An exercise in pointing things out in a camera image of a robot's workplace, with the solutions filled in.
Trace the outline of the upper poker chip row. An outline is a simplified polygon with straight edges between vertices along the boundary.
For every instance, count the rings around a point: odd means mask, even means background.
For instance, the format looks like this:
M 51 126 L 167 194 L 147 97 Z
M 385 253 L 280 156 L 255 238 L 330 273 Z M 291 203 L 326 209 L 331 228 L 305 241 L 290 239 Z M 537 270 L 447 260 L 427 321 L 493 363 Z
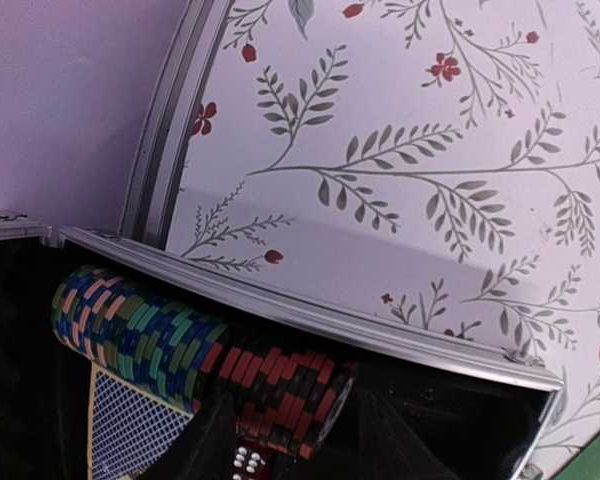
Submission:
M 229 393 L 239 435 L 304 459 L 324 443 L 358 372 L 93 265 L 60 282 L 51 327 L 64 345 L 190 414 Z

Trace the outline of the aluminium poker set case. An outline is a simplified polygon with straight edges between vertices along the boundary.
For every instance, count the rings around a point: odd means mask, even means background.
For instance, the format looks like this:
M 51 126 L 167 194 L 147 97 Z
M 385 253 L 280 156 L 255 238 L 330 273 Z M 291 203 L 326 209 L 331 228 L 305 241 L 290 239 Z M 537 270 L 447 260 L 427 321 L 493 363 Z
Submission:
M 18 212 L 0 211 L 0 240 L 35 238 L 64 242 L 129 267 L 170 286 L 286 327 L 466 378 L 511 385 L 525 400 L 541 401 L 529 439 L 514 457 L 509 478 L 518 478 L 553 413 L 563 382 L 538 358 L 507 348 L 458 340 L 427 330 L 357 314 L 321 302 L 277 293 L 228 274 L 188 264 L 153 247 L 101 229 L 53 227 Z

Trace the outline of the red dice row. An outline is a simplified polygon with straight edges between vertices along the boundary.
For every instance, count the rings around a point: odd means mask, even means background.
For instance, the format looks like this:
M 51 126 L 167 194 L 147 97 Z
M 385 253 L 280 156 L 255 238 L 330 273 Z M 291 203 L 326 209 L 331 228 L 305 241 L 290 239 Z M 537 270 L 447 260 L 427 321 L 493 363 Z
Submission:
M 261 445 L 239 439 L 234 452 L 231 479 L 269 480 L 272 452 Z

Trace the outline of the boxed card deck in case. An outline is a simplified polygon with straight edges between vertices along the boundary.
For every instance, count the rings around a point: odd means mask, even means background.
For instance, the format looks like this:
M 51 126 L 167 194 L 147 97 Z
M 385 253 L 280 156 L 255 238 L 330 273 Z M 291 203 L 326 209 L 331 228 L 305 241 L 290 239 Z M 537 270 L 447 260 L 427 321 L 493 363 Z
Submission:
M 87 477 L 137 479 L 159 459 L 192 416 L 91 367 Z

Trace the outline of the round green poker mat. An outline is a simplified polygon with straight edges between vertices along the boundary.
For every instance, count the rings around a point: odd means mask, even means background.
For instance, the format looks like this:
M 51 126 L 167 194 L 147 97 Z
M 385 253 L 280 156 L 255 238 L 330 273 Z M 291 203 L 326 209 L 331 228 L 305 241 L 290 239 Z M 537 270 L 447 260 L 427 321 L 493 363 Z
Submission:
M 600 480 L 600 433 L 554 479 Z

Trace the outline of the left aluminium frame post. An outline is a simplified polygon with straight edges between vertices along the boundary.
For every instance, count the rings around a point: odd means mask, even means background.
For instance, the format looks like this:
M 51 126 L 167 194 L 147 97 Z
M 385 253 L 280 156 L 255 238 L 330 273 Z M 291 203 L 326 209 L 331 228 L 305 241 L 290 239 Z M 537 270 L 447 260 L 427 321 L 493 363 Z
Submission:
M 119 227 L 125 238 L 166 247 L 188 139 L 233 5 L 185 5 L 142 125 Z

